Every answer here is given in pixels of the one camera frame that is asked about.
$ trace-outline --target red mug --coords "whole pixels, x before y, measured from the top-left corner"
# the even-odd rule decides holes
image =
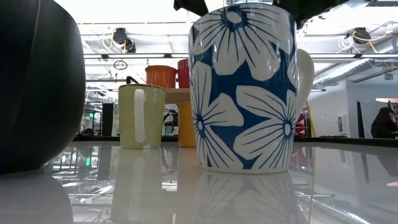
[[[189,88],[189,61],[184,59],[178,62],[178,86]]]

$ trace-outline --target table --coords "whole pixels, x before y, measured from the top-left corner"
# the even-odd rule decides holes
[[[73,142],[0,179],[0,223],[397,223],[396,149],[295,143],[288,172],[201,170],[196,149]]]

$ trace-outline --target orange mug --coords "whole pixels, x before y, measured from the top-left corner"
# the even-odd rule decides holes
[[[147,84],[162,88],[175,88],[177,69],[165,65],[153,65],[145,68]]]
[[[190,100],[177,102],[178,106],[178,144],[180,147],[195,148],[192,109]]]

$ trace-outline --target blue and white floral mug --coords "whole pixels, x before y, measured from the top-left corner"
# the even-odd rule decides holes
[[[194,23],[190,93],[202,168],[287,170],[296,114],[314,76],[311,57],[296,48],[295,32],[292,15],[268,4],[224,7]]]

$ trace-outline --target yellow mug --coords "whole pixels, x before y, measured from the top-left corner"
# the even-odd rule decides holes
[[[157,149],[163,127],[165,89],[154,85],[119,87],[120,145],[125,149]]]
[[[191,101],[183,100],[177,102],[178,106],[178,144],[180,147],[195,148],[195,132],[193,130],[193,119]]]

